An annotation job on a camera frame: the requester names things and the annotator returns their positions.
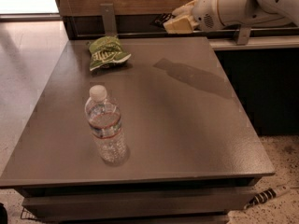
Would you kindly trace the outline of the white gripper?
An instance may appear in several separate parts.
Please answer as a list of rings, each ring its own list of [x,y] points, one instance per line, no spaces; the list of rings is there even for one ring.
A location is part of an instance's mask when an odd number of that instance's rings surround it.
[[[204,32],[220,30],[224,27],[218,11],[219,0],[192,0],[172,11],[175,18],[164,24],[169,34],[191,34],[195,28]]]

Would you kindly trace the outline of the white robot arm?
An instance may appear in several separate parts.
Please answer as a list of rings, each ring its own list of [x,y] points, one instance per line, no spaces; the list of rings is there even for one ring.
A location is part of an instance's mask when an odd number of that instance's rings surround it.
[[[299,0],[192,0],[172,11],[164,22],[169,34],[214,32],[232,25],[299,26]]]

